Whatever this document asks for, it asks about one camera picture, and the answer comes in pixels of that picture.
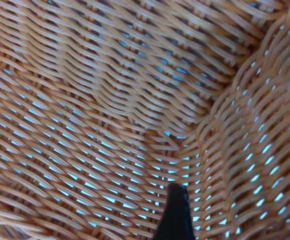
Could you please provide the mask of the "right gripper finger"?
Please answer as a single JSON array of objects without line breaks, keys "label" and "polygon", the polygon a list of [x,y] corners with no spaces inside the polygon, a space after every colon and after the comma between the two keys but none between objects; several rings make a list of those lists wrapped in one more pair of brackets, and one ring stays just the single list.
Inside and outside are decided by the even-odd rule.
[{"label": "right gripper finger", "polygon": [[162,217],[154,233],[156,240],[193,240],[189,194],[184,185],[171,183]]}]

